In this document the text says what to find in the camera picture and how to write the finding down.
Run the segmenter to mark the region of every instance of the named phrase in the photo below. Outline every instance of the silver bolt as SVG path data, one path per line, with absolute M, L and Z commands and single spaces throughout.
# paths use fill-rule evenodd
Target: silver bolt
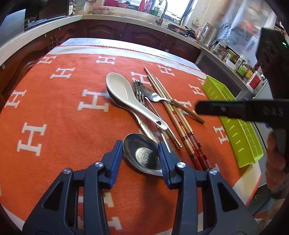
M 64 170 L 63 170 L 63 173 L 64 174 L 69 174 L 71 172 L 71 169 L 70 168 L 65 168 Z
M 101 161 L 97 161 L 95 164 L 94 164 L 96 167 L 102 167 L 103 166 L 103 163 Z
M 186 166 L 186 164 L 181 161 L 181 162 L 178 162 L 178 163 L 177 163 L 177 166 L 178 166 L 179 168 L 184 168 L 184 167 Z
M 216 175 L 218 173 L 218 171 L 216 169 L 210 169 L 210 174 L 212 175 Z

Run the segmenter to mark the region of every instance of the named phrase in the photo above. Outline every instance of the white spoon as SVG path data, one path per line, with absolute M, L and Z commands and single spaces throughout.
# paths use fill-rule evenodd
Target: white spoon
M 161 129 L 166 130 L 168 128 L 166 122 L 138 102 L 130 83 L 124 76 L 118 73 L 109 73 L 106 76 L 106 87 L 119 101 L 141 113 Z

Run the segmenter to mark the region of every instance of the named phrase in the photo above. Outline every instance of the red stitched edge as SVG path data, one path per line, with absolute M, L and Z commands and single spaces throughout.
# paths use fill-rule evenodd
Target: red stitched edge
M 254 187 L 254 190 L 253 190 L 251 196 L 248 198 L 248 200 L 247 200 L 247 202 L 246 202 L 246 206 L 248 206 L 248 205 L 250 204 L 251 200 L 253 199 L 253 196 L 255 195 L 255 192 L 257 191 L 258 185 L 259 185 L 259 183 L 260 183 L 260 181 L 261 181 L 261 177 L 262 177 L 262 174 L 260 175 L 260 177 L 259 177 L 259 179 L 258 179 L 258 182 L 256 183 L 256 185 L 255 185 L 255 187 Z
M 57 47 L 77 47 L 77 46 L 78 46 L 78 47 L 79 47 L 79 46 L 85 46 L 85 47 L 106 47 L 106 48 L 112 48 L 112 49 L 127 50 L 127 51 L 131 51 L 131 52 L 139 52 L 139 51 L 136 51 L 136 50 L 125 49 L 125 48 L 109 47 L 109 46 L 97 46 L 97 45 L 60 45 L 60 46 L 57 46 Z M 150 56 L 156 56 L 156 55 L 152 55 L 152 54 L 145 53 L 145 52 L 139 52 L 139 53 L 143 53 L 143 54 L 150 55 Z M 156 57 L 159 57 L 159 58 L 162 58 L 162 59 L 166 59 L 166 60 L 169 60 L 169 61 L 178 63 L 178 64 L 180 64 L 180 65 L 182 65 L 182 66 L 185 66 L 185 67 L 188 67 L 188 68 L 190 68 L 190 69 L 193 69 L 193 70 L 196 70 L 196 71 L 198 71 L 198 72 L 203 73 L 203 72 L 200 71 L 200 70 L 197 70 L 197 69 L 192 68 L 192 67 L 190 67 L 190 66 L 184 65 L 184 64 L 182 64 L 182 63 L 179 63 L 179 62 L 176 62 L 176 61 L 167 59 L 167 58 L 163 58 L 163 57 L 161 57 L 161 56 L 156 56 Z

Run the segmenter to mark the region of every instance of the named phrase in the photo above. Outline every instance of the tablecloth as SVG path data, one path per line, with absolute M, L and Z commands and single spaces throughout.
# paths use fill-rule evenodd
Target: tablecloth
M 206 76 L 193 63 L 145 49 L 105 46 L 97 39 L 71 39 L 54 48 L 21 80 L 0 114 L 0 202 L 19 228 L 64 168 L 85 169 L 111 151 L 117 139 L 140 131 L 134 118 L 111 101 L 105 78 L 117 72 L 151 87 L 144 66 L 188 108 L 208 99 L 202 90 Z M 177 135 L 163 106 L 155 106 Z M 258 163 L 238 168 L 218 117 L 203 116 L 204 125 L 186 117 L 211 165 L 248 204 L 261 174 Z M 192 166 L 185 148 L 177 153 Z M 103 196 L 112 235 L 171 233 L 177 190 L 168 190 L 161 177 L 134 169 L 124 158 L 116 184 Z M 81 190 L 79 229 L 82 203 Z M 201 205 L 198 222 L 202 230 Z

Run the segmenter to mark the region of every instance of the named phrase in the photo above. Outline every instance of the basket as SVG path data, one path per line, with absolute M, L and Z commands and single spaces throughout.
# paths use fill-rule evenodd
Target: basket
M 228 88 L 207 75 L 203 90 L 210 100 L 236 101 Z M 263 156 L 258 137 L 250 122 L 220 116 L 233 147 L 239 168 L 256 163 Z

